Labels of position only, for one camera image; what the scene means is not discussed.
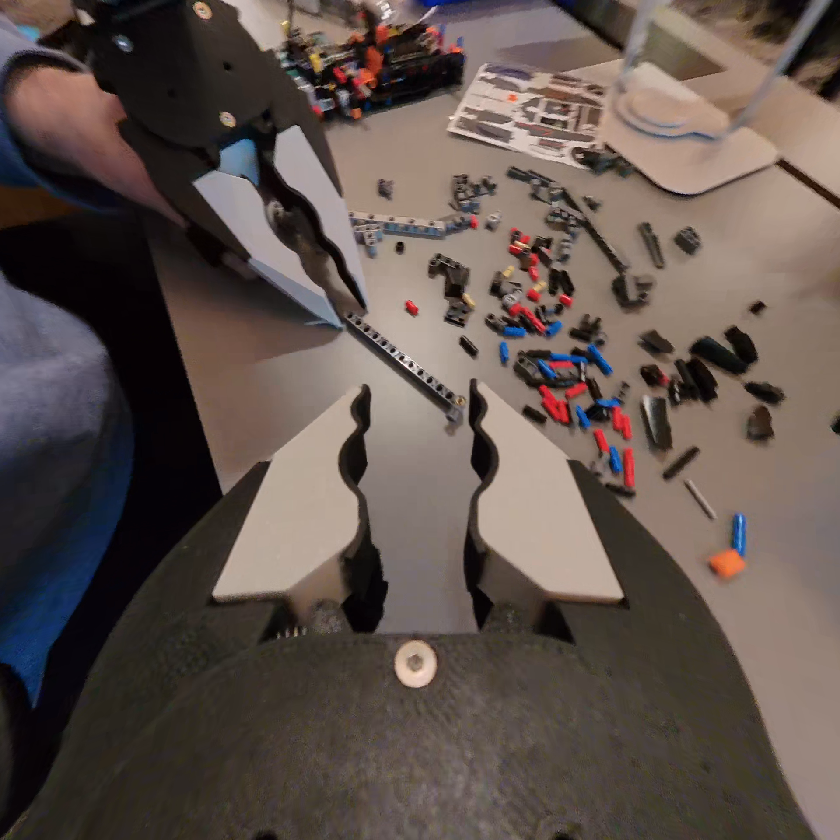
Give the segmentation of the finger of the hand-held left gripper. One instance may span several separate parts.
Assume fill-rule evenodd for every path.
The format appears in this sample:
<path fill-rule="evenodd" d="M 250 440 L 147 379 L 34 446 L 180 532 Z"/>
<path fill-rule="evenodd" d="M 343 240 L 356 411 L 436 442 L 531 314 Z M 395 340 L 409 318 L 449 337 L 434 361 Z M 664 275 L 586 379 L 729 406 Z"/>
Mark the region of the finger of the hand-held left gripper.
<path fill-rule="evenodd" d="M 276 235 L 261 196 L 248 179 L 210 171 L 197 178 L 194 186 L 226 230 L 245 248 L 253 271 L 307 310 L 310 323 L 342 328 L 326 292 L 309 278 L 298 254 Z"/>
<path fill-rule="evenodd" d="M 300 126 L 276 134 L 273 150 L 263 154 L 260 178 L 284 208 L 307 219 L 316 244 L 330 256 L 343 284 L 366 312 L 369 299 L 349 209 Z"/>

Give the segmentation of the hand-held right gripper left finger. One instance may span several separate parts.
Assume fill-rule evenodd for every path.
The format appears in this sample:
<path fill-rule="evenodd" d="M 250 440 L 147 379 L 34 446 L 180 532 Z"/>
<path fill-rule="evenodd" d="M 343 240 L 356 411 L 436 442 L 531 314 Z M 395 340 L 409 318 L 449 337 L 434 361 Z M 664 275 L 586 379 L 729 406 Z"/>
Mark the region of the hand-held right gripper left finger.
<path fill-rule="evenodd" d="M 387 583 L 360 487 L 370 425 L 371 389 L 358 385 L 276 451 L 214 602 L 282 602 L 300 619 L 335 602 L 355 632 L 376 630 Z"/>

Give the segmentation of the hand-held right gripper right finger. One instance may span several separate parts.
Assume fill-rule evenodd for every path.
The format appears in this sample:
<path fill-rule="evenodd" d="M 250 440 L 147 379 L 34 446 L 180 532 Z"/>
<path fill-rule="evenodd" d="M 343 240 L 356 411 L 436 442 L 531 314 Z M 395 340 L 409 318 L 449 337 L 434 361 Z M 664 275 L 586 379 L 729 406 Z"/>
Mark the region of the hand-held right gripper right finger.
<path fill-rule="evenodd" d="M 624 590 L 572 460 L 487 383 L 469 383 L 469 464 L 477 485 L 464 575 L 478 628 L 512 609 L 526 628 L 570 603 L 619 606 Z"/>

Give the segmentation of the pile of small lego pieces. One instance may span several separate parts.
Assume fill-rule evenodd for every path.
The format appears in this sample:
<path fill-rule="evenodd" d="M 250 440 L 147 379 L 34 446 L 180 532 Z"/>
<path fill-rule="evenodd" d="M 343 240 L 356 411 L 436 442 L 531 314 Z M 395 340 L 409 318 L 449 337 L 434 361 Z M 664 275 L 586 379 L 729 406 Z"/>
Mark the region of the pile of small lego pieces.
<path fill-rule="evenodd" d="M 685 554 L 722 539 L 731 564 L 780 557 L 838 563 L 838 208 L 793 193 L 712 198 L 700 230 L 676 236 L 665 278 L 613 280 L 629 328 L 598 318 L 569 338 L 587 350 L 501 358 L 541 398 L 537 424 L 579 428 L 595 477 Z"/>

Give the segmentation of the long black lego beam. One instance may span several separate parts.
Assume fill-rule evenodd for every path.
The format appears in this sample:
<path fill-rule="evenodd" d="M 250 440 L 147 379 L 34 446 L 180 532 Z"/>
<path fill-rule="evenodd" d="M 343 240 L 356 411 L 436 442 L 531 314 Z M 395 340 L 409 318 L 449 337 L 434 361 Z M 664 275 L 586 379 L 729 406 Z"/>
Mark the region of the long black lego beam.
<path fill-rule="evenodd" d="M 425 396 L 433 401 L 445 414 L 450 406 L 464 406 L 466 398 L 450 389 L 433 373 L 418 363 L 413 357 L 400 350 L 381 331 L 372 327 L 359 315 L 348 311 L 341 315 L 341 320 L 349 334 L 353 335 L 363 346 L 372 351 L 379 358 L 388 363 L 394 370 L 404 376 Z"/>

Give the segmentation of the person's left forearm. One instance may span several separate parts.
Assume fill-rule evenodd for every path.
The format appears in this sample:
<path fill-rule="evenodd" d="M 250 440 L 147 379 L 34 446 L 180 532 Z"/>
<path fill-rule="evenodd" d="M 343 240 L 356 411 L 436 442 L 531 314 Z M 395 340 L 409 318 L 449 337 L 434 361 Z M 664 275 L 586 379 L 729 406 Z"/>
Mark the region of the person's left forearm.
<path fill-rule="evenodd" d="M 79 73 L 81 65 L 66 55 L 45 48 L 26 38 L 15 24 L 2 14 L 1 23 L 1 183 L 15 188 L 43 188 L 49 193 L 74 202 L 77 195 L 69 186 L 79 186 L 80 178 L 65 173 L 46 158 L 27 147 L 15 134 L 9 121 L 5 96 L 12 90 L 17 75 L 27 70 L 54 68 Z"/>

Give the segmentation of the long light grey lego beam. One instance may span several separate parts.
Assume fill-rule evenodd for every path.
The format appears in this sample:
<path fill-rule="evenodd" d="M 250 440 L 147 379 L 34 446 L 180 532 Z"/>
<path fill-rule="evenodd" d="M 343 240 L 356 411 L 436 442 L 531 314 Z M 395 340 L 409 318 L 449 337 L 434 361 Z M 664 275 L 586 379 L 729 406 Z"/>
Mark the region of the long light grey lego beam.
<path fill-rule="evenodd" d="M 349 220 L 353 231 L 359 235 L 363 231 L 372 231 L 380 237 L 393 235 L 439 240 L 447 236 L 446 223 L 441 220 L 355 211 L 349 212 Z"/>

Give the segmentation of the partly built lego model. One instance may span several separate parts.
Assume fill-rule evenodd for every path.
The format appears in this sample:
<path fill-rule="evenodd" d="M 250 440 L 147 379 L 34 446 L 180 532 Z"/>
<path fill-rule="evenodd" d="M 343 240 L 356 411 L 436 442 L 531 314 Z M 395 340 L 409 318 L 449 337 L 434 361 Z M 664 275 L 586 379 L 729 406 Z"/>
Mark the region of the partly built lego model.
<path fill-rule="evenodd" d="M 447 42 L 445 26 L 428 23 L 433 11 L 403 23 L 390 2 L 348 2 L 350 33 L 335 40 L 293 25 L 290 10 L 275 55 L 317 118 L 358 121 L 460 87 L 465 41 Z"/>

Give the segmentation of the angled lego beam with panel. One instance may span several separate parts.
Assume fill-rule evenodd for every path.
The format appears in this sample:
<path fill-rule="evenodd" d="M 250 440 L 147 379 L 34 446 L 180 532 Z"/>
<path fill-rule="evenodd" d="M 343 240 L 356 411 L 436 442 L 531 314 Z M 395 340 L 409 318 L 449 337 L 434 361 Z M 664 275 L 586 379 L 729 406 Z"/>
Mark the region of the angled lego beam with panel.
<path fill-rule="evenodd" d="M 461 299 L 469 284 L 470 269 L 439 253 L 428 261 L 427 273 L 430 278 L 443 278 L 446 299 Z"/>

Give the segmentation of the long dark grey lego plate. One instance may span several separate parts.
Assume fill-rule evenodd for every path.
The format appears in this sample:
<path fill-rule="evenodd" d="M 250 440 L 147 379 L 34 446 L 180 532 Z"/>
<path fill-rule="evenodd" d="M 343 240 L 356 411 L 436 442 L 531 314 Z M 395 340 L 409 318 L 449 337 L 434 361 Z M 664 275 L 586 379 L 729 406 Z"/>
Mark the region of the long dark grey lego plate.
<path fill-rule="evenodd" d="M 630 264 L 624 258 L 624 256 L 620 253 L 620 251 L 613 246 L 601 230 L 596 226 L 595 222 L 592 218 L 580 211 L 581 216 L 581 225 L 587 232 L 587 234 L 592 238 L 595 245 L 600 249 L 604 257 L 610 262 L 610 264 L 614 267 L 614 269 L 621 275 L 625 275 L 628 270 L 630 269 Z"/>

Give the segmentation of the dark lego gear assembly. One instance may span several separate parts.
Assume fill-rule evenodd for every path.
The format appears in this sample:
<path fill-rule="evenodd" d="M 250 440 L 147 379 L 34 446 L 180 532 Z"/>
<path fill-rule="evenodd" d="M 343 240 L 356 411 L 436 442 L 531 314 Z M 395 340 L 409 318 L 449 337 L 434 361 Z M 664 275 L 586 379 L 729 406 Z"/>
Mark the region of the dark lego gear assembly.
<path fill-rule="evenodd" d="M 615 172 L 622 178 L 635 173 L 636 167 L 626 158 L 610 149 L 585 148 L 575 146 L 571 151 L 574 163 L 583 166 L 594 175 Z"/>

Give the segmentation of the person's left hand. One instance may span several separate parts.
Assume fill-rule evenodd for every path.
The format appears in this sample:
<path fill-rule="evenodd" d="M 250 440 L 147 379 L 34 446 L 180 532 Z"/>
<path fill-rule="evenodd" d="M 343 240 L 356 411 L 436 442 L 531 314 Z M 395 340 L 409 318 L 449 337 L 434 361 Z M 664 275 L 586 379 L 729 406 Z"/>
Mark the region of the person's left hand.
<path fill-rule="evenodd" d="M 121 135 L 120 100 L 100 89 L 92 75 L 55 66 L 26 69 L 12 81 L 5 102 L 11 127 L 30 148 L 186 225 Z"/>

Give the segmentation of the person's blue grey clothing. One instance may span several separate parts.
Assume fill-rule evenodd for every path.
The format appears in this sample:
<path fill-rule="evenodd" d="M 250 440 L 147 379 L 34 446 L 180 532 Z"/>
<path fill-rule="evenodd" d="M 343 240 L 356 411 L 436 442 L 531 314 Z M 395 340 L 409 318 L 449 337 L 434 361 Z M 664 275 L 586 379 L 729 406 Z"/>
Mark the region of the person's blue grey clothing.
<path fill-rule="evenodd" d="M 130 412 L 99 337 L 3 276 L 1 659 L 33 706 L 109 548 L 132 462 Z"/>

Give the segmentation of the white rounded base plate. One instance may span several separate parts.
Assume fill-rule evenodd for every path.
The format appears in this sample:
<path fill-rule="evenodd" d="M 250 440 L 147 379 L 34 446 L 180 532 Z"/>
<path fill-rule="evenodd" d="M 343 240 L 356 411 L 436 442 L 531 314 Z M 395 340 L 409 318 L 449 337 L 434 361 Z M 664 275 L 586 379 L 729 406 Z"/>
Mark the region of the white rounded base plate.
<path fill-rule="evenodd" d="M 780 159 L 772 142 L 746 126 L 719 142 L 690 137 L 665 139 L 637 131 L 614 110 L 613 85 L 602 113 L 602 140 L 667 193 L 679 196 L 707 193 L 761 172 Z"/>

